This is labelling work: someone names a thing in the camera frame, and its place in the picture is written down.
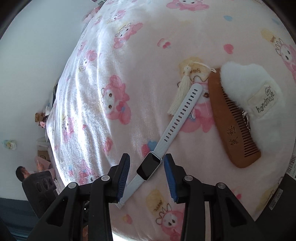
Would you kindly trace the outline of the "white band smart watch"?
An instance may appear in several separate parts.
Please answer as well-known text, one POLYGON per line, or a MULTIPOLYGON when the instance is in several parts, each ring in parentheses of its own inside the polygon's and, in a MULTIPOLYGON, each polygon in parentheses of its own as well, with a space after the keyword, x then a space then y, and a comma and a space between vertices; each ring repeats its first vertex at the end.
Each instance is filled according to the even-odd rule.
POLYGON ((182 102, 177 105, 173 118, 169 125, 166 127, 163 135, 158 141, 155 149, 150 151, 137 169, 137 174, 127 185, 123 197, 116 205, 121 209, 126 201, 138 190, 138 188, 155 173, 163 162, 163 158, 172 144, 173 140, 181 130, 186 119, 194 109, 198 99, 203 92, 203 86, 199 83, 192 84, 188 90, 186 96, 182 99, 182 102))

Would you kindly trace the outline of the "brown wooden comb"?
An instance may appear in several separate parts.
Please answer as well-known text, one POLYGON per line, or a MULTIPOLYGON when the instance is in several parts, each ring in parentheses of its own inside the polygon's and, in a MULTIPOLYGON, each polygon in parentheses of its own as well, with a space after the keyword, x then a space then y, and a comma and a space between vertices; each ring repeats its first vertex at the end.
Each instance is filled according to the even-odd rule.
POLYGON ((225 93, 220 68, 212 70, 208 78, 208 90, 213 118, 224 150, 238 168, 246 168, 261 157, 252 139, 249 116, 225 93))

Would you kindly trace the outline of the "doll in pink dress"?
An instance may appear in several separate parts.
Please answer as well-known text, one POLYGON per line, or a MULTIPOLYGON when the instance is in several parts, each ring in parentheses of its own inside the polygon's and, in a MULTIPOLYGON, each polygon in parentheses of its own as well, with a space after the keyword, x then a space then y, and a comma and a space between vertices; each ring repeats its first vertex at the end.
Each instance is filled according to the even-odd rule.
POLYGON ((18 166, 16 169, 16 177, 19 181, 23 182, 26 178, 28 178, 31 174, 34 174, 34 171, 28 171, 23 166, 18 166))

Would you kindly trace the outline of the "small stuffed bear toy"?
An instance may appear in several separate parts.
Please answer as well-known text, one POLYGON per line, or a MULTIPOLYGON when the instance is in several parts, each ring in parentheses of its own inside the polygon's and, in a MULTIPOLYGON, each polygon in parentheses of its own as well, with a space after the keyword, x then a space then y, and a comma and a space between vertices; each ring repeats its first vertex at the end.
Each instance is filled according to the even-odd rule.
POLYGON ((36 123, 44 122, 45 119, 46 119, 46 116, 44 113, 35 113, 35 122, 36 123))

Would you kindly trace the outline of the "cream comb tassel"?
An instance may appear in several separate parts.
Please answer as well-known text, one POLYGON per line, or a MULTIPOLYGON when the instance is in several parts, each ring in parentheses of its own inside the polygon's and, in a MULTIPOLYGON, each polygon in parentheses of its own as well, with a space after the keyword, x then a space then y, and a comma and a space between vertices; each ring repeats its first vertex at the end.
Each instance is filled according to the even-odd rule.
POLYGON ((199 58, 192 57, 179 64, 181 81, 177 84, 178 90, 168 110, 169 115, 174 115, 194 83, 206 84, 210 73, 216 73, 214 68, 199 62, 199 58))

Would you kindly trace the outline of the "pink bunny print blanket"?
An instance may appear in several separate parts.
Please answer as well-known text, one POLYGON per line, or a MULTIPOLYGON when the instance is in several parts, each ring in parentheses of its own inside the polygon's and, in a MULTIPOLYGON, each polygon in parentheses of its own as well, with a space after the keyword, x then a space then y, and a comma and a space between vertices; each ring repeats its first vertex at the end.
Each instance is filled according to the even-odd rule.
POLYGON ((93 182, 130 155, 128 181, 161 142, 186 66, 203 87, 168 152, 201 182, 224 182, 259 218, 280 184, 295 143, 295 42, 263 1, 107 1, 91 18, 60 77, 47 134, 64 184, 93 182), (285 100, 262 116, 266 150, 234 166, 215 126, 208 75, 227 62, 265 69, 285 100))

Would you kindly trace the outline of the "black cardboard storage box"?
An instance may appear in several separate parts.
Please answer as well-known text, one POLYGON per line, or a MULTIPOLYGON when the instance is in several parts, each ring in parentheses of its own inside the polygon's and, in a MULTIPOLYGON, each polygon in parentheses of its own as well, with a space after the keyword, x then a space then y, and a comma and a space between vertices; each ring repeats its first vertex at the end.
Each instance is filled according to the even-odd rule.
POLYGON ((295 154, 256 223, 266 240, 295 240, 295 154))

